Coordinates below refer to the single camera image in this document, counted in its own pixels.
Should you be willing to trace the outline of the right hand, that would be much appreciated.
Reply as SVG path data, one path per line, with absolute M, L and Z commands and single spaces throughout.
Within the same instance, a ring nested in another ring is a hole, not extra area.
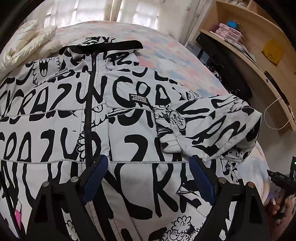
M 293 217 L 293 201 L 290 197 L 283 201 L 280 198 L 272 199 L 269 204 L 273 220 L 280 220 L 280 224 L 291 221 Z

